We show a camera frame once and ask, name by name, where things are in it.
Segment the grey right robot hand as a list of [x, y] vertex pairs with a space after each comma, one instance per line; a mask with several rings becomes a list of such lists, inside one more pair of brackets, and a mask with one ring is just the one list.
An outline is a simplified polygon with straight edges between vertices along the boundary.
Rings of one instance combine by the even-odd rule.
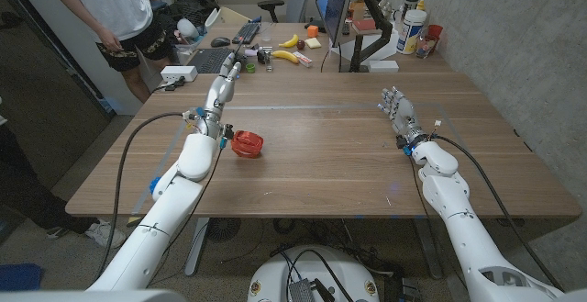
[[396, 135], [403, 137], [408, 144], [415, 146], [427, 138], [412, 102], [395, 86], [382, 89], [382, 102], [378, 108], [391, 120]]

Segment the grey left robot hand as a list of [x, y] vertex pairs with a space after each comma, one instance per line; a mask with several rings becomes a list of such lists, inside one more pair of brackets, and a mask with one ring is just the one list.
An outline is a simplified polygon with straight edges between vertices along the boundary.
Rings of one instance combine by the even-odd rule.
[[206, 120], [214, 120], [215, 122], [220, 120], [224, 105], [233, 98], [240, 70], [241, 63], [236, 60], [236, 55], [229, 54], [222, 63], [220, 74], [213, 81], [207, 93], [203, 106], [204, 112], [201, 114]]

